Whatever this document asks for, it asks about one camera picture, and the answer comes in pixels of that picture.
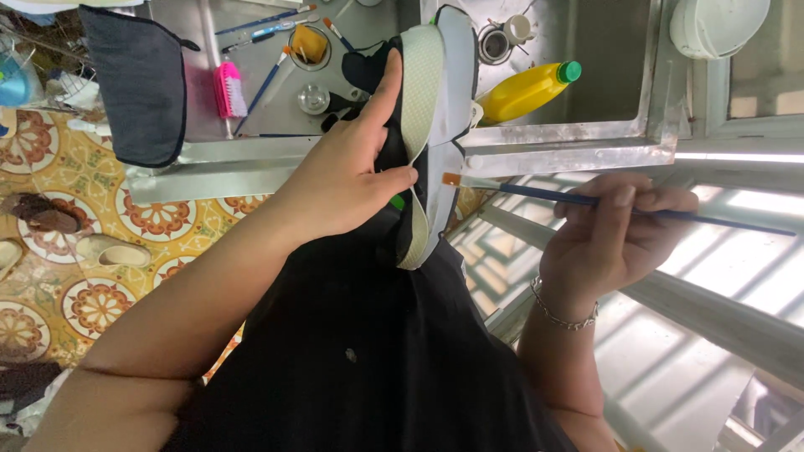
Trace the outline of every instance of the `silver bracelet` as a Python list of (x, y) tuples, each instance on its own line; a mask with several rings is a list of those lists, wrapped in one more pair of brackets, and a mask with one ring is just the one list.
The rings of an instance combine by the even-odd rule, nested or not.
[(597, 300), (595, 300), (595, 307), (592, 309), (592, 314), (589, 316), (589, 318), (587, 318), (583, 322), (569, 323), (553, 315), (552, 312), (550, 312), (548, 306), (544, 304), (542, 297), (539, 295), (539, 293), (542, 290), (541, 277), (537, 276), (536, 278), (533, 279), (533, 281), (531, 281), (531, 290), (533, 291), (533, 295), (536, 297), (536, 305), (542, 308), (544, 316), (547, 317), (548, 320), (550, 320), (550, 323), (554, 325), (558, 325), (559, 327), (562, 327), (570, 331), (578, 331), (581, 328), (586, 328), (589, 325), (594, 325), (595, 321), (597, 320), (597, 308), (598, 308)]

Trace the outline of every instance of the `flat paintbrush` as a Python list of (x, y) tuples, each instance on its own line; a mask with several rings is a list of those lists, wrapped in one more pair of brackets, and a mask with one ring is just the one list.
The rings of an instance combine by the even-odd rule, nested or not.
[[(446, 185), (467, 188), (479, 188), (483, 190), (502, 191), (505, 193), (512, 193), (514, 195), (528, 196), (531, 198), (546, 199), (548, 201), (556, 201), (559, 203), (572, 203), (581, 204), (585, 206), (597, 206), (600, 198), (586, 195), (576, 195), (573, 193), (563, 193), (561, 191), (544, 190), (542, 188), (524, 187), (522, 185), (513, 185), (510, 183), (495, 182), (490, 179), (476, 178), (472, 176), (461, 176), (453, 173), (444, 173), (441, 182)], [(637, 208), (632, 209), (635, 215), (654, 216), (656, 218), (670, 218), (673, 220), (695, 221), (697, 223), (718, 224), (719, 226), (728, 226), (730, 228), (748, 229), (749, 231), (768, 232), (771, 234), (779, 234), (783, 236), (795, 237), (795, 232), (783, 231), (775, 228), (765, 228), (763, 226), (754, 226), (752, 224), (739, 223), (731, 220), (721, 220), (718, 218), (711, 218), (708, 216), (697, 216), (692, 212), (680, 212), (675, 210), (660, 210), (656, 212), (646, 212)]]

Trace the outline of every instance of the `stainless steel sink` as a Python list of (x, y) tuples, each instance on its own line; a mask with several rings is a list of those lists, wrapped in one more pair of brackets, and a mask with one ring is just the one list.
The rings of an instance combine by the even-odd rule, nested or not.
[[(185, 39), (201, 52), (185, 51), (188, 85), (186, 146), (177, 162), (158, 171), (130, 167), (135, 201), (157, 202), (272, 193), (304, 158), (317, 137), (227, 139), (236, 123), (216, 115), (212, 71), (220, 48), (247, 39), (246, 31), (216, 36), (224, 28), (285, 9), (260, 0), (152, 0), (134, 9)], [(555, 100), (517, 120), (473, 129), (461, 141), (464, 172), (479, 176), (592, 170), (672, 162), (681, 119), (687, 61), (669, 39), (677, 0), (383, 0), (365, 7), (355, 0), (317, 0), (316, 14), (329, 17), (355, 47), (432, 18), (438, 7), (465, 10), (479, 33), (490, 21), (525, 14), (536, 38), (514, 47), (498, 65), (481, 64), (478, 95), (530, 66), (578, 60), (582, 77)], [(307, 15), (295, 16), (296, 20)], [(248, 119), (241, 133), (320, 134), (323, 116), (303, 113), (296, 96), (316, 82), (344, 97), (353, 88), (343, 79), (344, 46), (326, 30), (331, 60), (308, 72), (290, 60)], [(276, 62), (289, 32), (232, 54), (244, 80), (247, 101)]]

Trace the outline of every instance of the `cup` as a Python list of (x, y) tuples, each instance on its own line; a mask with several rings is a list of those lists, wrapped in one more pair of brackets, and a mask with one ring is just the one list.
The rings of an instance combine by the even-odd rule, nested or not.
[(521, 14), (512, 15), (502, 26), (502, 30), (512, 46), (518, 46), (535, 38), (531, 32), (531, 21)]

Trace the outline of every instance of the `floor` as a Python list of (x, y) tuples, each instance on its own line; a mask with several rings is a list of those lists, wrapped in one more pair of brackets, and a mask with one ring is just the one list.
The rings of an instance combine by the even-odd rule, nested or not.
[[(208, 249), (267, 195), (136, 205), (108, 138), (70, 130), (69, 116), (18, 112), (18, 131), (0, 139), (0, 197), (38, 192), (70, 209), (84, 228), (75, 234), (32, 232), (0, 215), (0, 239), (23, 245), (24, 254), (0, 281), (0, 362), (55, 360), (71, 367), (92, 343), (168, 277)], [(488, 197), (463, 191), (455, 224)], [(78, 256), (75, 243), (104, 233), (147, 247), (144, 269), (101, 267)], [(232, 338), (219, 367), (240, 342)]]

